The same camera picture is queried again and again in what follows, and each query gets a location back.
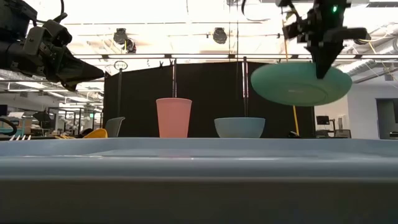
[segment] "spotlight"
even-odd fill
[[[126,28],[118,28],[113,35],[113,40],[123,50],[127,50],[127,54],[135,54],[137,52],[136,43],[126,34]]]
[[[225,44],[226,42],[226,33],[224,31],[224,28],[220,28],[217,27],[214,30],[214,34],[213,34],[213,40],[217,43],[217,44]]]

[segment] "yellow pole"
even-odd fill
[[[285,27],[285,22],[284,22],[284,19],[283,19],[283,18],[282,18],[282,27],[283,27],[283,28]],[[288,62],[288,61],[289,61],[289,56],[288,56],[288,54],[287,54],[287,42],[286,42],[285,37],[284,37],[284,44],[285,44],[286,62]],[[300,131],[299,131],[299,122],[297,121],[296,106],[294,106],[294,105],[293,105],[293,115],[294,115],[294,124],[295,124],[295,127],[296,127],[296,133],[297,133],[298,135],[300,135]]]

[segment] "gray chair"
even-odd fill
[[[108,133],[108,138],[116,138],[119,136],[120,126],[125,117],[109,119],[105,124],[105,130]]]

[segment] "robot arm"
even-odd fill
[[[292,0],[276,0],[276,4],[289,6],[295,12]],[[285,39],[297,37],[297,42],[307,43],[305,48],[317,66],[319,79],[326,75],[343,50],[344,40],[369,38],[365,28],[343,27],[347,7],[350,7],[347,0],[314,0],[306,19],[301,19],[296,13],[297,21],[283,28]]]
[[[0,0],[0,68],[21,72],[24,75],[45,77],[51,82],[61,82],[75,91],[80,82],[104,77],[102,70],[75,58],[67,44],[72,36],[59,22],[67,17],[62,13],[42,27],[31,28],[37,12],[22,0]]]

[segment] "metal pole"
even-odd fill
[[[118,113],[117,117],[120,117],[120,107],[121,107],[121,97],[122,97],[122,71],[123,69],[119,69],[119,77],[118,77]]]
[[[173,65],[173,97],[177,97],[177,60],[174,60]]]
[[[65,120],[67,120],[67,111],[65,111]],[[65,132],[66,128],[67,128],[67,122],[64,121],[63,122],[63,132]]]
[[[95,111],[93,111],[93,130],[94,130],[94,124],[95,124]]]
[[[79,108],[79,126],[77,127],[77,134],[80,134],[80,122],[81,122],[81,108]]]
[[[249,116],[248,58],[243,57],[243,105],[244,116]]]
[[[101,112],[101,117],[99,118],[99,128],[102,128],[102,112]]]
[[[73,112],[73,125],[72,126],[75,125],[75,122],[76,122],[76,112]]]

